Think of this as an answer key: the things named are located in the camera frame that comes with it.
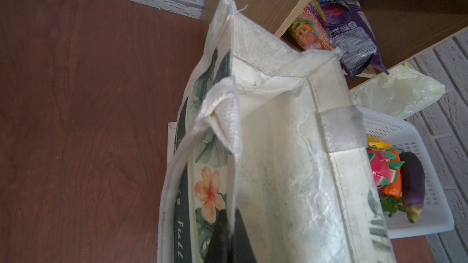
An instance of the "reddish brown tabletop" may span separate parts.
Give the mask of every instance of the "reddish brown tabletop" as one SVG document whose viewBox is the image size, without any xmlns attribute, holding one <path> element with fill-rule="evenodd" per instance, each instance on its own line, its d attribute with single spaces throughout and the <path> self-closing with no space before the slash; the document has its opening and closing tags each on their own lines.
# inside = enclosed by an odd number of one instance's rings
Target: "reddish brown tabletop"
<svg viewBox="0 0 468 263">
<path fill-rule="evenodd" d="M 126 0 L 0 0 L 0 263 L 156 262 L 167 123 L 203 42 Z"/>
</svg>

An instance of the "yellow fruit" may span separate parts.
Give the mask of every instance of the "yellow fruit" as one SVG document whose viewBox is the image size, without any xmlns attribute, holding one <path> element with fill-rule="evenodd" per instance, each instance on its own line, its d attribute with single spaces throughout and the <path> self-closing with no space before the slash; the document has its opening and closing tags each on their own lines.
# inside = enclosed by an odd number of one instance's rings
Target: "yellow fruit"
<svg viewBox="0 0 468 263">
<path fill-rule="evenodd" d="M 377 146 L 378 149 L 385 149 L 385 148 L 390 148 L 392 145 L 388 142 L 382 141 L 376 137 L 367 137 L 367 145 L 368 146 Z"/>
</svg>

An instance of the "orange flower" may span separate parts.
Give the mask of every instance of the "orange flower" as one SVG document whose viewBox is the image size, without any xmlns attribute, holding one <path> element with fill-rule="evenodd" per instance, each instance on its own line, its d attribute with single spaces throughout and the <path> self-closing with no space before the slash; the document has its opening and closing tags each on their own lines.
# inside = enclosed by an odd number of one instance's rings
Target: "orange flower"
<svg viewBox="0 0 468 263">
<path fill-rule="evenodd" d="M 195 184 L 195 197 L 200 200 L 202 205 L 202 216 L 209 223 L 216 221 L 216 209 L 223 210 L 226 208 L 223 197 L 219 191 L 219 173 L 214 171 L 213 174 L 209 167 L 202 169 L 202 181 Z"/>
</svg>

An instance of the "wooden cabinet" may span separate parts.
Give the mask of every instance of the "wooden cabinet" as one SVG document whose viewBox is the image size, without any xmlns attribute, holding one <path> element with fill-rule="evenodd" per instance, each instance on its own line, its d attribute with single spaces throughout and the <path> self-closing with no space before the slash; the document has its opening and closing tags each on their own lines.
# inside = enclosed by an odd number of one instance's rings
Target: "wooden cabinet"
<svg viewBox="0 0 468 263">
<path fill-rule="evenodd" d="M 206 0 L 205 32 L 219 0 Z M 309 0 L 235 0 L 243 14 L 286 42 L 284 35 Z M 468 26 L 468 0 L 359 0 L 387 67 L 393 67 Z M 372 77 L 367 69 L 360 76 Z"/>
</svg>

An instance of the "flower petal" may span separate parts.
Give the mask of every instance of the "flower petal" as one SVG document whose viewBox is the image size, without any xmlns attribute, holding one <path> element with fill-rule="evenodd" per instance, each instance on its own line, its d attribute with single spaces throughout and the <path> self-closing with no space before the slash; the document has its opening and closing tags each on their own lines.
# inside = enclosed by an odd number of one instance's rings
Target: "flower petal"
<svg viewBox="0 0 468 263">
<path fill-rule="evenodd" d="M 205 185 L 206 188 L 208 188 L 211 184 L 211 169 L 209 167 L 204 167 L 202 169 L 202 178 L 203 178 L 203 184 Z"/>
<path fill-rule="evenodd" d="M 205 191 L 205 185 L 202 181 L 198 181 L 195 184 L 195 197 L 198 198 L 201 202 L 204 202 L 208 198 L 208 194 Z"/>
<path fill-rule="evenodd" d="M 209 223 L 216 221 L 216 209 L 213 202 L 208 202 L 202 205 L 202 216 Z"/>
<path fill-rule="evenodd" d="M 214 195 L 213 204 L 219 210 L 226 209 L 226 203 L 224 203 L 223 196 L 219 194 Z"/>
<path fill-rule="evenodd" d="M 219 191 L 219 173 L 218 173 L 218 171 L 213 172 L 212 184 L 210 186 L 212 188 L 211 191 L 213 191 L 213 193 L 218 193 L 218 191 Z"/>
</svg>

